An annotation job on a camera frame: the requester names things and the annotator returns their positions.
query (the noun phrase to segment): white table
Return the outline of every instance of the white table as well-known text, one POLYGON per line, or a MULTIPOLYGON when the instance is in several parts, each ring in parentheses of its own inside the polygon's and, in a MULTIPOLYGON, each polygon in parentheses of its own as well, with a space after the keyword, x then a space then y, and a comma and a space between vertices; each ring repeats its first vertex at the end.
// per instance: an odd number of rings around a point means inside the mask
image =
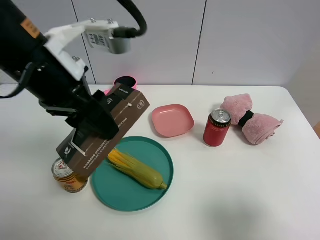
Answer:
MULTIPOLYGON (((1 88, 13 89, 13 86, 1 88)), ((108 86, 91 86, 92 91, 108 86)), ((138 86, 151 106, 126 136, 161 143, 174 163, 165 197, 138 212, 112 210, 91 186, 70 194, 51 166, 56 147, 71 128, 52 117, 26 90, 0 100, 1 240, 319 240, 320 141, 290 94, 281 87, 138 86), (211 110, 225 96, 249 93, 253 112, 283 125, 252 146, 232 127, 217 148, 202 136, 211 110), (153 109, 182 104, 191 112, 191 132, 155 135, 153 109)))

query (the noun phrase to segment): pink cup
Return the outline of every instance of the pink cup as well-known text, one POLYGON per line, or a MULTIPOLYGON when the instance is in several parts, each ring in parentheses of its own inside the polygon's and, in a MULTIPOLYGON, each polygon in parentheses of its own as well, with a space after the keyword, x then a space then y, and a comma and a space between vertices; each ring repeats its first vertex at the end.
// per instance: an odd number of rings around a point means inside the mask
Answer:
MULTIPOLYGON (((130 88, 133 88, 133 89, 137 89, 137 80, 134 79, 132 76, 122 76, 122 77, 119 77, 118 79, 116 79, 114 82, 113 82, 113 85, 116 85, 116 84, 124 84, 130 88)), ((111 89, 108 89, 108 90, 105 90, 104 91, 104 94, 107 95, 109 92, 110 92, 111 89)))

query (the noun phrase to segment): can lid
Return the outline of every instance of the can lid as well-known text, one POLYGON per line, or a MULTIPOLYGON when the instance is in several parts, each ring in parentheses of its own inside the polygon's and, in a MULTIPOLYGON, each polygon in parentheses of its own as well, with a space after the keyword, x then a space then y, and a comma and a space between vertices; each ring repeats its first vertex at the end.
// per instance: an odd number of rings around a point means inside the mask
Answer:
POLYGON ((65 178, 70 176, 73 171, 68 167, 68 165, 61 159, 58 158, 52 165, 52 173, 57 178, 65 178))
POLYGON ((221 108, 214 110, 211 113, 211 117, 213 118, 213 120, 220 124, 227 124, 231 119, 230 113, 221 108))

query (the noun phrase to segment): black cable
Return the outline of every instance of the black cable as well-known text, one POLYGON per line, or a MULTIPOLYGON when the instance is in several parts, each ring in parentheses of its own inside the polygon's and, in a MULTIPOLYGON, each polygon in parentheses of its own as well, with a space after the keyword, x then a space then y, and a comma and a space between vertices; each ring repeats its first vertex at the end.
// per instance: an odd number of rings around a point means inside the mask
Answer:
POLYGON ((118 27, 113 31, 113 37, 114 38, 124 38, 124 39, 133 39, 136 37, 140 37, 144 35, 147 32, 147 22, 142 15, 142 13, 139 11, 139 9, 136 7, 136 5, 131 0, 117 0, 136 20, 136 22, 139 25, 139 30, 131 27, 118 27))
POLYGON ((25 89, 26 86, 28 85, 31 79, 32 73, 34 72, 36 67, 37 66, 33 62, 29 62, 25 66, 25 69, 19 81, 19 85, 16 87, 16 89, 7 96, 0 96, 0 99, 10 99, 10 98, 13 98, 14 96, 17 96, 19 93, 21 93, 22 90, 25 89))

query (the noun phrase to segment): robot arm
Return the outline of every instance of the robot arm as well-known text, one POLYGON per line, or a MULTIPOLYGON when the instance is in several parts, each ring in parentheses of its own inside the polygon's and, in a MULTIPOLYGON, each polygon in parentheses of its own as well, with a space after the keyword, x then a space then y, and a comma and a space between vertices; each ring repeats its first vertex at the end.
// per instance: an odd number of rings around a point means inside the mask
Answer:
POLYGON ((91 19, 42 35, 10 0, 1 0, 0 68, 19 84, 0 98, 12 98, 26 88, 51 115, 68 117, 66 122, 73 128, 112 139, 119 129, 106 108, 107 97, 101 91, 91 95, 85 77, 89 68, 65 47, 83 33, 92 48, 112 54, 128 52, 130 38, 144 35, 147 24, 131 0, 117 1, 138 22, 139 30, 121 27, 111 19, 91 19))

